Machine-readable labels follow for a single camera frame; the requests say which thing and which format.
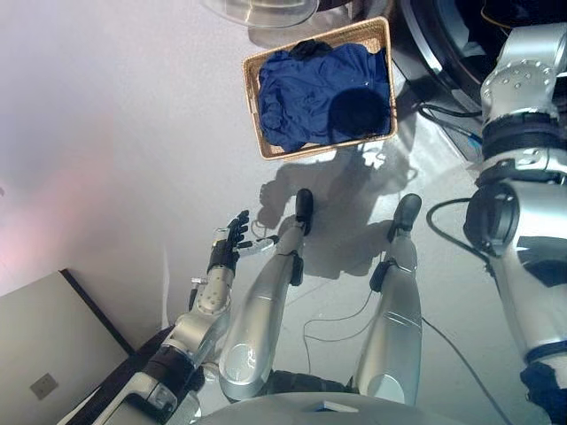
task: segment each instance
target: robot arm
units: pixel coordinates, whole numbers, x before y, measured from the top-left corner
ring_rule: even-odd
[[[567,414],[567,146],[551,101],[566,43],[567,23],[510,33],[482,85],[484,163],[464,225],[488,255],[529,397],[553,422]]]
[[[180,316],[158,351],[95,419],[94,425],[166,423],[188,391],[204,383],[203,361],[214,350],[229,325],[230,290],[241,255],[272,246],[277,238],[242,242],[248,212],[241,212],[226,228],[217,229],[207,268],[198,279],[191,309]],[[195,413],[198,401],[194,393]]]

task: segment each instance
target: silver robot leg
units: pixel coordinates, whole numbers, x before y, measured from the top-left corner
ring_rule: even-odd
[[[410,231],[420,208],[421,198],[410,194],[394,214],[390,249],[370,282],[382,297],[353,377],[360,394],[411,406],[419,383],[422,318]]]
[[[296,220],[277,244],[229,330],[219,362],[220,384],[228,398],[256,396],[268,380],[289,284],[299,285],[303,274],[303,237],[309,232],[313,197],[298,192]]]

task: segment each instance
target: wire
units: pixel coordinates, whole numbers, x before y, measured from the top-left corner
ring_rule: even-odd
[[[429,109],[430,111],[441,112],[444,113],[445,115],[450,115],[452,117],[458,117],[458,118],[473,118],[482,115],[482,111],[458,112],[458,111],[453,111],[452,109],[444,108],[443,106],[437,106],[436,104],[420,104],[418,107],[422,109]]]
[[[490,402],[491,405],[493,405],[494,410],[498,413],[498,415],[501,417],[501,419],[507,424],[507,425],[513,425],[512,421],[508,418],[508,416],[506,416],[506,414],[502,411],[500,405],[498,404],[498,402],[494,399],[493,395],[490,393],[490,391],[488,391],[488,389],[486,388],[486,386],[483,384],[483,382],[480,380],[480,377],[478,377],[477,372],[475,371],[474,367],[472,367],[469,363],[469,361],[462,355],[461,351],[457,348],[457,346],[453,343],[453,341],[451,341],[441,330],[439,330],[436,326],[434,326],[431,322],[429,322],[427,319],[425,319],[424,317],[422,317],[422,320],[425,322],[426,325],[428,325],[431,329],[433,329],[435,332],[437,332],[437,334],[443,338],[445,340],[445,342],[447,344],[449,344],[449,346],[453,349],[453,351],[456,353],[457,356],[459,356],[459,359],[461,360],[461,362],[463,363],[463,365],[469,370],[469,373],[471,374],[471,376],[474,378],[474,380],[476,381],[478,387],[482,390],[482,392],[485,394],[485,397],[488,399],[488,401]]]
[[[366,298],[366,301],[364,301],[364,304],[362,305],[361,308],[359,308],[357,310],[356,313],[350,314],[348,316],[345,317],[340,317],[337,319],[311,319],[310,321],[306,321],[303,324],[303,345],[305,346],[305,352],[307,355],[307,374],[311,375],[311,356],[309,354],[309,346],[307,345],[307,339],[314,339],[316,341],[321,341],[324,343],[337,343],[339,341],[345,341],[346,339],[351,339],[354,338],[355,336],[358,336],[359,334],[361,334],[372,322],[372,318],[369,320],[369,322],[364,326],[364,328],[362,328],[361,330],[359,330],[358,332],[356,332],[353,335],[350,336],[346,336],[344,338],[339,338],[339,339],[323,339],[323,338],[319,338],[318,336],[311,336],[311,335],[306,335],[306,329],[307,329],[307,325],[309,323],[314,323],[316,321],[345,321],[347,319],[352,319],[353,317],[358,316],[360,313],[362,313],[362,311],[366,308],[366,306],[368,305],[369,301],[370,301],[370,297],[372,296],[372,290],[370,290],[369,295]]]
[[[459,248],[465,250],[466,252],[471,253],[472,255],[474,255],[475,257],[482,259],[486,266],[489,268],[490,270],[490,263],[488,262],[488,257],[483,254],[482,252],[480,252],[479,250],[477,250],[476,248],[467,245],[465,242],[460,241],[459,239],[457,239],[456,237],[452,237],[451,235],[445,233],[443,230],[441,230],[440,228],[438,228],[434,223],[433,223],[433,214],[440,208],[444,208],[448,205],[452,205],[452,204],[466,204],[470,201],[469,197],[459,197],[457,199],[451,199],[450,201],[445,201],[445,202],[441,202],[439,204],[434,205],[428,212],[427,215],[425,216],[425,220],[427,221],[427,224],[429,225],[429,227],[431,228],[431,230],[433,230],[436,234],[438,234],[439,236],[441,236],[443,239],[449,241],[450,243],[454,243],[455,245],[457,245]]]
[[[478,144],[482,144],[482,138],[479,135],[470,131],[469,129],[467,129],[465,127],[458,126],[457,124],[453,124],[452,122],[448,122],[448,121],[439,119],[439,118],[433,116],[430,112],[426,112],[425,110],[437,111],[437,112],[440,112],[440,113],[444,113],[445,115],[450,115],[452,117],[457,117],[457,118],[477,117],[482,113],[481,111],[458,112],[458,111],[452,111],[450,109],[442,108],[441,106],[436,106],[434,104],[420,104],[417,107],[417,111],[425,119],[427,119],[431,122],[434,122],[435,124],[438,124],[438,125],[442,126],[443,128],[449,128],[449,129],[451,129],[451,130],[453,130],[453,131],[455,131],[455,132],[457,132],[461,135],[469,137],[469,139],[472,139],[474,142],[476,142]]]
[[[486,8],[486,1],[485,1],[485,4],[482,6],[482,9],[480,9],[480,16],[481,16],[482,19],[484,19],[486,22],[493,24],[497,27],[505,28],[505,29],[512,29],[512,27],[510,25],[506,25],[506,24],[503,24],[501,22],[498,22],[497,20],[494,20],[490,16],[488,16],[485,12],[485,8]]]

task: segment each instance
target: washing machine door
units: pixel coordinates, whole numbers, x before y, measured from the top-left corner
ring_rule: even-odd
[[[311,17],[319,0],[201,0],[223,18],[248,27],[282,28]]]

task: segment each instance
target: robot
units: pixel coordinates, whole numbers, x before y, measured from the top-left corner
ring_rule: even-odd
[[[567,67],[567,23],[514,29],[482,85],[483,156],[465,235],[487,258],[526,369],[529,399],[564,423],[567,399],[567,149],[553,96]],[[227,334],[220,385],[236,403],[199,424],[456,424],[414,407],[422,343],[411,230],[418,195],[401,199],[390,248],[370,279],[382,295],[350,383],[273,371],[288,285],[302,280],[303,240],[314,212],[311,192],[296,197],[295,220],[276,237],[243,242],[248,212],[216,232],[207,278],[147,365],[92,422],[167,423],[203,385],[202,364]],[[229,326],[230,289],[240,255],[276,243],[273,257]]]

